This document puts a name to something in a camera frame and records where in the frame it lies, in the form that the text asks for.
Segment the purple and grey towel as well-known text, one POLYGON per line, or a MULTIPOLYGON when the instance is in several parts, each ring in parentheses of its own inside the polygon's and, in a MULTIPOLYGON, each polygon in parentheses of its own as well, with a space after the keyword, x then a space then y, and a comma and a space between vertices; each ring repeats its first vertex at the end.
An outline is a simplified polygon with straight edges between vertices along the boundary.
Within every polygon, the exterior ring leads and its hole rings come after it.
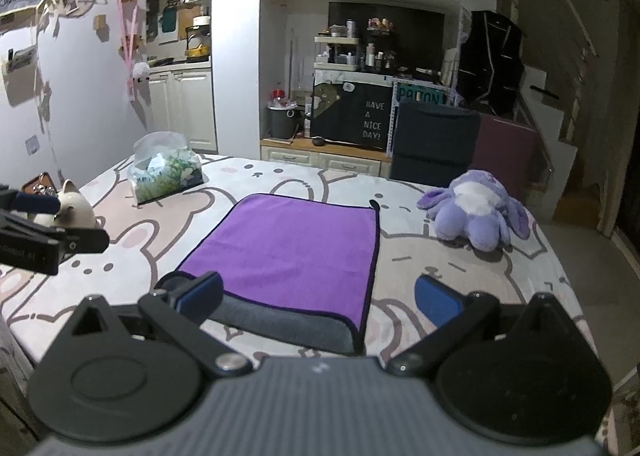
POLYGON ((224 300, 209 317, 217 323, 304 348, 360 355, 379 246, 375 201, 352 207, 254 194, 172 272, 220 275, 224 300))

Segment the white ceramic cat figure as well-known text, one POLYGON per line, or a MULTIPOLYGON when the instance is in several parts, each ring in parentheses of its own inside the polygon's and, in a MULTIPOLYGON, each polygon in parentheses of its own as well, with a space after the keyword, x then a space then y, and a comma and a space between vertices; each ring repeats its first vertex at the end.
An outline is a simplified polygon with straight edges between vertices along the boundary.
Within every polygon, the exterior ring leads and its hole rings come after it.
POLYGON ((56 214, 36 214, 32 219, 41 226, 59 228, 97 228, 93 208, 76 185, 66 179, 58 192, 61 208, 56 214))

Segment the brown tray with keys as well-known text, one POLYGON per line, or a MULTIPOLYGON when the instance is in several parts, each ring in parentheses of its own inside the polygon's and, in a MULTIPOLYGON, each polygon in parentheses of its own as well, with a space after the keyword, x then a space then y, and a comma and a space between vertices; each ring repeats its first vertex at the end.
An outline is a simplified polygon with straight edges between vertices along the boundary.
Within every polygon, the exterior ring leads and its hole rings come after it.
POLYGON ((42 172, 25 183, 21 191, 25 194, 37 196, 56 197, 58 195, 55 183, 48 172, 42 172))

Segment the bunny print table cloth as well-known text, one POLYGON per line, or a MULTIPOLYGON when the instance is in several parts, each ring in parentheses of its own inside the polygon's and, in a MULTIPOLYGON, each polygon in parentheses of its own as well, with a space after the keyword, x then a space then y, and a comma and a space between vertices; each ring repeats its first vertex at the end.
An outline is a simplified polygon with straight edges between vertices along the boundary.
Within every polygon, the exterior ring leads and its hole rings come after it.
POLYGON ((515 303, 536 291, 554 293, 579 328, 586 327, 560 261, 539 229, 515 239, 510 252, 480 255, 436 239, 416 203, 418 185, 293 163, 206 155, 203 185, 148 205, 136 205, 123 167, 82 191, 112 239, 102 254, 66 262, 56 276, 17 268, 1 271, 1 314, 22 350, 41 358, 82 297, 93 292, 129 303, 151 288, 235 202, 254 194, 291 196, 337 205, 381 208, 381 253, 376 265, 369 353, 387 360, 433 330, 413 300, 413 283, 431 275, 458 290, 484 289, 515 303))

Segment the purple plush bunny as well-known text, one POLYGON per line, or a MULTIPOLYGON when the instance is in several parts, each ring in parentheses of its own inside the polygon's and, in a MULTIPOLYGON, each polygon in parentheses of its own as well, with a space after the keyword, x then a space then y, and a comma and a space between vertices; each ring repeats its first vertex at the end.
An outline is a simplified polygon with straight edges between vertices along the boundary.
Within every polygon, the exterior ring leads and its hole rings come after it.
POLYGON ((466 239, 480 252, 510 247, 512 235, 530 235, 524 205, 511 197, 491 173, 469 170, 448 187, 427 191, 416 203, 432 222, 441 241, 466 239))

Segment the floral tissue pack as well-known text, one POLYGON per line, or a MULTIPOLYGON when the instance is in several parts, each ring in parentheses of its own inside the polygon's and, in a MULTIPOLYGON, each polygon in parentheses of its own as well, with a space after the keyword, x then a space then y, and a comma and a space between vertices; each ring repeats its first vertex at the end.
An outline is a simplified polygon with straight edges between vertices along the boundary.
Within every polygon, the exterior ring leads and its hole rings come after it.
POLYGON ((154 132, 134 144, 134 160, 128 181, 137 205, 144 205, 201 185, 200 157, 186 136, 175 132, 154 132))

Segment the maroon padded board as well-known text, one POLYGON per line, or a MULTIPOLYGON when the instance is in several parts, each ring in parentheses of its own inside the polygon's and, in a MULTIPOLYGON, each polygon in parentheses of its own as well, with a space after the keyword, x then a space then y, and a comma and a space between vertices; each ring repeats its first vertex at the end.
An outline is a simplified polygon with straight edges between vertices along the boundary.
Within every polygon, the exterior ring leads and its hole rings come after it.
POLYGON ((510 196, 522 199, 537 141, 530 127, 482 113, 470 168, 491 173, 510 196))

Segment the dark office chair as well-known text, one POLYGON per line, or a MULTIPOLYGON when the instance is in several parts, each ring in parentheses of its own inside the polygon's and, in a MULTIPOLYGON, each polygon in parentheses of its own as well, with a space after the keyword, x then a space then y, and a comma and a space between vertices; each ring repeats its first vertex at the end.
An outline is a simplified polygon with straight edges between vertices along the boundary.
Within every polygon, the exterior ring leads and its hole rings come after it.
POLYGON ((471 165, 480 122, 476 111, 402 102, 394 128, 390 178, 447 187, 471 165))

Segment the white kitchen cabinet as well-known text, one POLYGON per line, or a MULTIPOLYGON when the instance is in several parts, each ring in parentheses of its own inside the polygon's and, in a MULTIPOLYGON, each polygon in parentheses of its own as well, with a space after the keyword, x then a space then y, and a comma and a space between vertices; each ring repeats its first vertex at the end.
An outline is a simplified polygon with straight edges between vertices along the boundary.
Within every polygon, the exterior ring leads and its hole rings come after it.
POLYGON ((154 131, 180 133, 192 149, 216 153, 213 78, 208 64, 154 69, 149 90, 154 131))

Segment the wooden low drawer cabinet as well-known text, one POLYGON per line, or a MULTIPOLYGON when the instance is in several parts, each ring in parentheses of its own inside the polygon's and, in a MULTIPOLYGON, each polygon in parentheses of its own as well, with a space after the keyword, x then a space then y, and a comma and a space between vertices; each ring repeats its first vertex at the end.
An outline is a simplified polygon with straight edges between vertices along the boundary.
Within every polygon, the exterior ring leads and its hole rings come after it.
POLYGON ((260 141, 262 160, 306 165, 371 176, 390 177, 390 158, 382 151, 326 144, 314 145, 310 138, 296 137, 291 142, 264 138, 260 141))

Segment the black trash bin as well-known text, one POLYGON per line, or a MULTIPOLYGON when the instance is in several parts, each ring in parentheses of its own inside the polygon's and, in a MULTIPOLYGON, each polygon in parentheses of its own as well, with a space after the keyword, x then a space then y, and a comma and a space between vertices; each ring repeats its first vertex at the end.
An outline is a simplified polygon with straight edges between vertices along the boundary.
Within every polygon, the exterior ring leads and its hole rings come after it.
POLYGON ((287 141, 292 139, 298 129, 300 109, 293 102, 286 106, 270 106, 270 135, 272 138, 287 141))

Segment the black have a nice day cloth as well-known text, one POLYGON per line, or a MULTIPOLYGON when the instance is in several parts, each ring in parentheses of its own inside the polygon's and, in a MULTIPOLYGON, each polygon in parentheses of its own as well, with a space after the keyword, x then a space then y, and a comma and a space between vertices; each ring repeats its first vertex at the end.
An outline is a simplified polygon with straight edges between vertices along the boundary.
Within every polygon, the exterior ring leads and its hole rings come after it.
POLYGON ((360 82, 314 86, 312 137, 373 150, 386 148, 393 87, 360 82))

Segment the teal poison sign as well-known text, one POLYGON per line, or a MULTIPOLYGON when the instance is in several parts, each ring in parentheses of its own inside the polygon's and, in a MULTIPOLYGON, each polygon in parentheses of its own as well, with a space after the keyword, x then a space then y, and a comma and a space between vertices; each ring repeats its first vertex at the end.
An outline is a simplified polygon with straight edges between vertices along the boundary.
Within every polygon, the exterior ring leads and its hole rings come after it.
POLYGON ((438 87, 409 84, 407 82, 396 83, 396 100, 398 102, 416 101, 422 104, 447 104, 448 93, 438 87))

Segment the white storage shelf rack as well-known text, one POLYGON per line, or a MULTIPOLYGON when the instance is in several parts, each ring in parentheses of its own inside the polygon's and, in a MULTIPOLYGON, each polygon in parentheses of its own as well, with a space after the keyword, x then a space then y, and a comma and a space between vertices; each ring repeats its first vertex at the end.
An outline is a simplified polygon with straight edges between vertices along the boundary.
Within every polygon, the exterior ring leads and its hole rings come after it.
POLYGON ((355 72, 359 64, 358 38, 317 35, 314 69, 355 72))

